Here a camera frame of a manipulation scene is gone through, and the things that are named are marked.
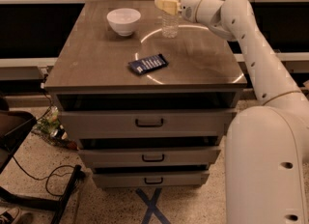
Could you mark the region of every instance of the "white bowl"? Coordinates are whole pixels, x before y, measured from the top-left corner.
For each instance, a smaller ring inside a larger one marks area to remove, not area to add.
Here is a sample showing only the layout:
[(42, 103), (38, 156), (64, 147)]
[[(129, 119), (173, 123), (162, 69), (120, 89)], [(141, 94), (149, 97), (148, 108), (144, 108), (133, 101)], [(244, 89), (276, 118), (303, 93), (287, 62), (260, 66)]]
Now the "white bowl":
[(134, 9), (117, 9), (107, 14), (112, 29), (121, 36), (130, 36), (138, 27), (141, 14)]

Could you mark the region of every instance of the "screw hole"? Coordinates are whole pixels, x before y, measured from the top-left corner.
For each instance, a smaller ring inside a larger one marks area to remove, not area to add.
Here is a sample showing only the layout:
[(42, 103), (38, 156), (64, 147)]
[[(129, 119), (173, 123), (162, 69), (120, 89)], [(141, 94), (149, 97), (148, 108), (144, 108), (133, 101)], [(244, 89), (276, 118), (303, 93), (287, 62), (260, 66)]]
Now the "screw hole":
[(282, 162), (281, 166), (283, 166), (286, 169), (292, 169), (293, 168), (293, 164), (291, 162)]
[(289, 221), (297, 222), (298, 216), (294, 215), (294, 214), (288, 214), (288, 215), (286, 215), (286, 219), (289, 220)]

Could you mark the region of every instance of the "drawer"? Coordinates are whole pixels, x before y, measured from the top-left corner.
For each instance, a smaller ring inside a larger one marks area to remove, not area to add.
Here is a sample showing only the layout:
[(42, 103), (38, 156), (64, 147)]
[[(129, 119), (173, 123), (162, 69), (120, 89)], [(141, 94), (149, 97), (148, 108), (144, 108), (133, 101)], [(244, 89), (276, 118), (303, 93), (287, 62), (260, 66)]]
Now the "drawer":
[(183, 171), (173, 171), (168, 168), (163, 172), (127, 172), (127, 173), (106, 173), (94, 174), (93, 180), (97, 187), (159, 187), (171, 185), (201, 185), (204, 184), (208, 177), (208, 170), (200, 170), (197, 167), (193, 170), (183, 168)]
[(71, 139), (222, 136), (234, 109), (63, 112)]
[(88, 168), (210, 165), (219, 153), (218, 146), (79, 151)]

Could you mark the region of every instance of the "black chair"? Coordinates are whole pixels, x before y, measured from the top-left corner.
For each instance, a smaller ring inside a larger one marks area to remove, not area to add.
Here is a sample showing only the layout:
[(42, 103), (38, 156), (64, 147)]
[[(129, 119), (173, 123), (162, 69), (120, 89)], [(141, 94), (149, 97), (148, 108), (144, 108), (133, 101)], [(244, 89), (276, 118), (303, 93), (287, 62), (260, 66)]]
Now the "black chair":
[[(0, 174), (36, 123), (37, 120), (31, 113), (25, 111), (11, 111), (9, 109), (9, 104), (0, 96)], [(28, 208), (54, 211), (55, 214), (51, 223), (59, 223), (69, 197), (74, 190), (76, 181), (80, 177), (83, 177), (83, 173), (80, 169), (80, 165), (74, 167), (65, 193), (63, 196), (59, 197), (58, 200), (17, 196), (1, 186), (0, 199), (7, 203)]]

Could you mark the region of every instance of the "shoe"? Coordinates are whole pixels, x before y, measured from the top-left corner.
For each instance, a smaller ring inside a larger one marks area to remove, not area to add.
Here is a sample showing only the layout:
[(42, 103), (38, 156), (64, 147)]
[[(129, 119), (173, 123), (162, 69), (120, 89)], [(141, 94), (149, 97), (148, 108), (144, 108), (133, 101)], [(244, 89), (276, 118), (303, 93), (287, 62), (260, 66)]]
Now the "shoe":
[(20, 208), (12, 208), (0, 214), (0, 224), (16, 224), (20, 219)]

